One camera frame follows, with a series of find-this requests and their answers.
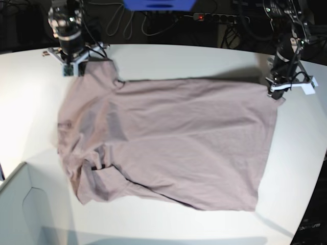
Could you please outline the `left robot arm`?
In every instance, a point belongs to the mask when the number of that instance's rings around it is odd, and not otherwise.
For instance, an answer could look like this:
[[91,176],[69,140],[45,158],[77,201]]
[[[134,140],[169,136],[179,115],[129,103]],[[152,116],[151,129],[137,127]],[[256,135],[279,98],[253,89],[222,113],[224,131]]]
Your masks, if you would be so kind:
[[275,100],[293,87],[300,87],[306,95],[314,94],[318,83],[301,63],[301,56],[312,37],[308,23],[302,19],[299,1],[263,1],[263,9],[270,19],[272,34],[260,36],[253,32],[243,14],[243,2],[238,1],[240,21],[247,34],[260,42],[278,41],[274,59],[270,61],[268,96]]

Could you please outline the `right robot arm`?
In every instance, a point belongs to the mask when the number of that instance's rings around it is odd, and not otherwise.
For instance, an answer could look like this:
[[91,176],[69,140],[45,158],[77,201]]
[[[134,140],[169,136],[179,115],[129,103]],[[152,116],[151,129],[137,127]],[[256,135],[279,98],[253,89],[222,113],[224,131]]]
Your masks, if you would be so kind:
[[64,77],[80,77],[86,63],[96,54],[108,59],[108,44],[97,41],[87,27],[83,1],[52,1],[48,22],[59,47],[49,47],[42,53],[61,64]]

